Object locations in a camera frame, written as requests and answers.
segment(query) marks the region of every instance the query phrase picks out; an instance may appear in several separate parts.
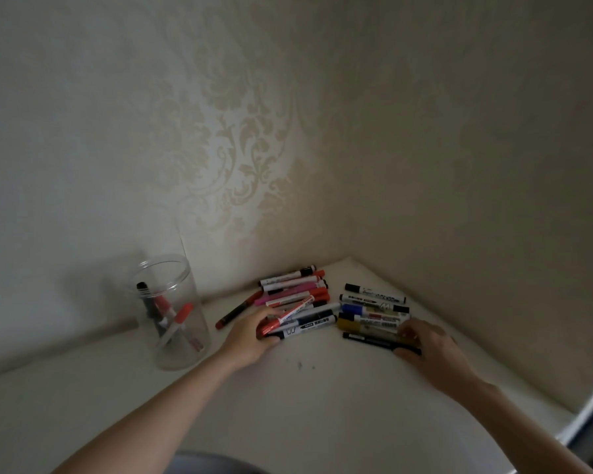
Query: clear plastic container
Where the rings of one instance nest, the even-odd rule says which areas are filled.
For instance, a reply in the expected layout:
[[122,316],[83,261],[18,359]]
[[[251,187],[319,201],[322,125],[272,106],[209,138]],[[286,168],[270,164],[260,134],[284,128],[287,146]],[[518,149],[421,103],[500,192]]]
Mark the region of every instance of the clear plastic container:
[[129,285],[136,296],[136,320],[156,366],[185,369],[206,356],[211,336],[184,256],[162,254],[143,261]]

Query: floral wallpaper pattern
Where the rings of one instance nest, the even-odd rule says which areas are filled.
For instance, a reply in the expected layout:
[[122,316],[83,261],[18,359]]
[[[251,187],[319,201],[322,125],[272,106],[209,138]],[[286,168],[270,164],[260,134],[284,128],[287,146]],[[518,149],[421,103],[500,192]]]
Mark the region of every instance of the floral wallpaper pattern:
[[205,296],[350,254],[579,408],[593,0],[0,0],[0,360],[176,228]]

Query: hand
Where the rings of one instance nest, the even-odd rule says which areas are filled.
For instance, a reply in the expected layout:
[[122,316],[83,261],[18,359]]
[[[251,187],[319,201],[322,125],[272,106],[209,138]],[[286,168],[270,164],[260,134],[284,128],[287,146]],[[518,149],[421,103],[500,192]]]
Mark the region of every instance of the hand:
[[257,326],[268,315],[277,314],[272,308],[262,308],[233,324],[222,347],[216,352],[237,370],[257,362],[261,355],[281,340],[276,336],[257,339]]
[[412,318],[402,323],[398,335],[417,339],[422,355],[401,348],[394,350],[395,355],[409,362],[434,388],[454,400],[481,381],[455,340],[441,327]]

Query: white desk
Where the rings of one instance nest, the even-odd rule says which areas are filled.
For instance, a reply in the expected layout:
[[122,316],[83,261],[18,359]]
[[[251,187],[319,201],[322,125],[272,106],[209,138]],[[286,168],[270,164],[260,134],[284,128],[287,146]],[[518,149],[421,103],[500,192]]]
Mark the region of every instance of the white desk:
[[[346,282],[395,292],[353,260],[325,268],[332,298]],[[245,297],[204,306],[215,321]],[[473,366],[546,430],[572,414],[533,390],[475,343],[442,325]],[[228,329],[213,334],[212,351]],[[46,473],[182,373],[150,365],[136,331],[0,376],[0,473]],[[341,338],[336,327],[282,342],[233,376],[184,439],[183,449],[226,454],[273,474],[506,473],[505,456],[459,405],[389,351]]]

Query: gray object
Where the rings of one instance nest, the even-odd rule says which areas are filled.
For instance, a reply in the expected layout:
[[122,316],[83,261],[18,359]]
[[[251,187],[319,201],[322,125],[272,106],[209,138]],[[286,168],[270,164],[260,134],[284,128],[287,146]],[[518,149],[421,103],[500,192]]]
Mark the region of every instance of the gray object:
[[268,474],[247,462],[218,454],[176,453],[164,474]]

